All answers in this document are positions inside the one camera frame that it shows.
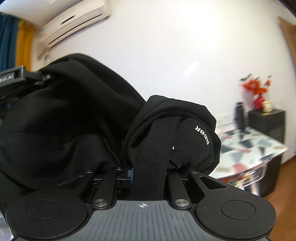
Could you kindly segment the red flower vase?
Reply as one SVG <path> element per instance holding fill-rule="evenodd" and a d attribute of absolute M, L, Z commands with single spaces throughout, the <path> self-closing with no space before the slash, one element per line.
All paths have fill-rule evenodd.
<path fill-rule="evenodd" d="M 254 109 L 256 111 L 263 111 L 263 103 L 265 102 L 264 96 L 262 93 L 258 94 L 253 101 Z"/>

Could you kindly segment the yellow curtain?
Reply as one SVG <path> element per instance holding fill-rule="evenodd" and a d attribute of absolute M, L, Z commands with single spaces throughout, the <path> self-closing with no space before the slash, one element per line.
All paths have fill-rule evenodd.
<path fill-rule="evenodd" d="M 32 44 L 35 35 L 35 26 L 24 20 L 18 22 L 16 36 L 16 66 L 25 66 L 32 69 Z"/>

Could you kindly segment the black hooded sweatshirt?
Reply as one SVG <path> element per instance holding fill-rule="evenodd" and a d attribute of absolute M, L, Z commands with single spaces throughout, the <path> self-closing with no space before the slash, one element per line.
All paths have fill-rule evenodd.
<path fill-rule="evenodd" d="M 82 55 L 38 70 L 47 85 L 1 116 L 1 212 L 15 200 L 84 171 L 132 169 L 129 197 L 160 200 L 166 175 L 210 174 L 220 161 L 216 120 L 205 106 L 148 100 Z"/>

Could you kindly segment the black water bottle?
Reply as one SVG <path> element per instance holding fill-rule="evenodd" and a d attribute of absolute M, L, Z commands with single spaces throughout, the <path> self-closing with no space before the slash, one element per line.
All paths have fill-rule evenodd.
<path fill-rule="evenodd" d="M 245 130 L 244 106 L 241 101 L 235 105 L 235 122 L 238 129 Z"/>

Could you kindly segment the geometric pattern tablecloth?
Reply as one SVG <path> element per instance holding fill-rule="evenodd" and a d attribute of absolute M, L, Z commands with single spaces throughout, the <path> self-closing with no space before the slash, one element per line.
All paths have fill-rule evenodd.
<path fill-rule="evenodd" d="M 268 161 L 263 160 L 258 145 L 259 139 L 267 138 L 267 135 L 246 127 L 245 130 L 235 129 L 220 133 L 218 137 L 221 140 L 220 162 L 209 176 L 224 179 L 267 165 Z M 275 153 L 282 155 L 287 151 L 287 146 L 278 144 Z"/>

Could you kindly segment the cream ceramic mug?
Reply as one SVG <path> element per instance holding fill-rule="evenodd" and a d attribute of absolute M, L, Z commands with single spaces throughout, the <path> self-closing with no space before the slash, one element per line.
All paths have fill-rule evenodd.
<path fill-rule="evenodd" d="M 272 101 L 266 100 L 262 102 L 263 112 L 264 113 L 271 113 L 274 109 L 274 105 Z"/>

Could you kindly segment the white air conditioner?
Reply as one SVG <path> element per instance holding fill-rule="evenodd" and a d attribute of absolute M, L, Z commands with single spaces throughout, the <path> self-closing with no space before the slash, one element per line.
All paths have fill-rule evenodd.
<path fill-rule="evenodd" d="M 108 1 L 81 1 L 50 20 L 39 31 L 39 42 L 44 50 L 38 56 L 41 60 L 51 48 L 111 16 Z"/>

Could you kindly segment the white wall socket panel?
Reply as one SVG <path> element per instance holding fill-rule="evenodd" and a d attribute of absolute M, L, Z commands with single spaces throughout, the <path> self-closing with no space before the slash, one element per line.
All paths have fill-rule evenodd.
<path fill-rule="evenodd" d="M 235 114 L 225 113 L 216 117 L 217 128 L 235 128 Z"/>

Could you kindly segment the black cabinet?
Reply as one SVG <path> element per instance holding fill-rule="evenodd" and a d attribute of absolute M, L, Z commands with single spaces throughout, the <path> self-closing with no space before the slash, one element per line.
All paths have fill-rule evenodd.
<path fill-rule="evenodd" d="M 274 109 L 271 113 L 259 110 L 248 112 L 249 127 L 267 135 L 267 138 L 259 139 L 259 149 L 263 154 L 263 160 L 267 160 L 264 177 L 257 182 L 258 192 L 261 197 L 266 197 L 275 190 L 280 172 L 282 160 L 281 154 L 276 154 L 275 147 L 278 143 L 285 142 L 285 111 Z"/>

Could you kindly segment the teal curtain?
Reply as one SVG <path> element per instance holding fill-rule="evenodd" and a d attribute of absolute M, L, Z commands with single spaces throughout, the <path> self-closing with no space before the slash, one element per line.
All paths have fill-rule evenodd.
<path fill-rule="evenodd" d="M 15 67 L 19 18 L 1 13 L 1 71 Z"/>

